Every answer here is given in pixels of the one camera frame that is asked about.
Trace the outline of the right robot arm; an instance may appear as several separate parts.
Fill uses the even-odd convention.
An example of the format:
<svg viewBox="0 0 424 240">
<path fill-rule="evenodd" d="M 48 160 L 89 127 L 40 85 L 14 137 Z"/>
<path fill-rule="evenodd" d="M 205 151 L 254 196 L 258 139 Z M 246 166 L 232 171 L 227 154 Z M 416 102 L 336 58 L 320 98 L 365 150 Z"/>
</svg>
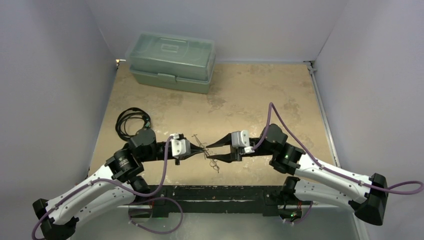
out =
<svg viewBox="0 0 424 240">
<path fill-rule="evenodd" d="M 243 157 L 270 156 L 269 165 L 288 175 L 279 191 L 266 194 L 266 199 L 272 203 L 319 202 L 350 210 L 368 224 L 383 224 L 389 196 L 382 191 L 387 187 L 383 175 L 361 175 L 326 165 L 287 140 L 288 135 L 272 123 L 259 137 L 250 138 L 247 130 L 235 131 L 207 148 L 229 146 L 229 153 L 211 156 L 224 163 L 240 162 Z"/>
</svg>

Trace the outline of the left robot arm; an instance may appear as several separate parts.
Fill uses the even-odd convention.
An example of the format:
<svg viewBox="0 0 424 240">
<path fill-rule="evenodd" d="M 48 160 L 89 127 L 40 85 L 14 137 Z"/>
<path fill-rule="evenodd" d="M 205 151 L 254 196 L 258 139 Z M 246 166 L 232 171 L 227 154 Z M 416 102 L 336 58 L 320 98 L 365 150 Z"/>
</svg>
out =
<svg viewBox="0 0 424 240">
<path fill-rule="evenodd" d="M 204 149 L 190 143 L 182 133 L 173 133 L 158 142 L 152 129 L 140 129 L 124 147 L 116 151 L 95 173 L 71 190 L 53 199 L 40 198 L 32 206 L 38 218 L 31 232 L 41 230 L 44 240 L 66 240 L 84 217 L 99 215 L 107 208 L 135 202 L 142 205 L 157 195 L 164 184 L 168 160 L 182 160 L 201 154 Z M 162 177 L 152 190 L 139 175 L 143 163 L 164 161 Z"/>
</svg>

